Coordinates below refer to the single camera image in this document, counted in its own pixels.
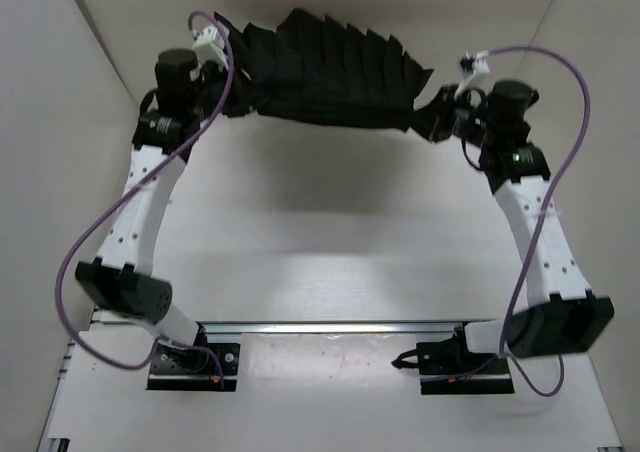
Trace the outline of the black pleated skirt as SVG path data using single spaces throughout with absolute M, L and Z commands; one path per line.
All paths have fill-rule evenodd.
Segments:
M 251 112 L 301 123 L 361 129 L 409 128 L 433 71 L 394 36 L 293 9 L 273 30 L 228 31 L 234 79 L 223 113 Z

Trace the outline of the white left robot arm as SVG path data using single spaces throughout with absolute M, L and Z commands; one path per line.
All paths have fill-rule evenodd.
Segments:
M 140 104 L 130 168 L 114 219 L 95 258 L 75 278 L 101 309 L 175 343 L 188 370 L 208 361 L 200 325 L 173 303 L 169 282 L 153 275 L 157 237 L 171 194 L 199 130 L 221 110 L 233 77 L 228 31 L 215 24 L 195 33 L 187 49 L 158 55 L 156 86 Z

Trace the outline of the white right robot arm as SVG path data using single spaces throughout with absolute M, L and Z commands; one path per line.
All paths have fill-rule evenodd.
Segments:
M 448 348 L 449 363 L 471 372 L 485 354 L 533 358 L 587 352 L 614 316 L 610 298 L 598 297 L 577 265 L 553 200 L 554 191 L 585 138 L 590 93 L 580 73 L 581 128 L 568 156 L 551 172 L 542 150 L 528 138 L 526 112 L 538 92 L 518 80 L 500 80 L 488 93 L 479 89 L 489 73 L 491 52 L 466 54 L 462 80 L 444 86 L 419 110 L 416 131 L 437 143 L 451 137 L 479 157 L 469 164 L 483 174 L 504 213 L 521 259 L 521 272 L 502 319 L 471 322 Z

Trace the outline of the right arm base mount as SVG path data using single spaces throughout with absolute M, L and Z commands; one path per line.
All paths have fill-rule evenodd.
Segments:
M 508 363 L 494 354 L 469 352 L 457 336 L 443 341 L 417 342 L 391 365 L 417 370 L 423 396 L 509 395 L 515 392 Z

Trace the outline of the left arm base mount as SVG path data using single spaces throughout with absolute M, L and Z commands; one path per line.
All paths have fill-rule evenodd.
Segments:
M 241 355 L 239 335 L 214 334 L 201 324 L 198 350 L 157 347 L 147 375 L 150 391 L 235 392 Z

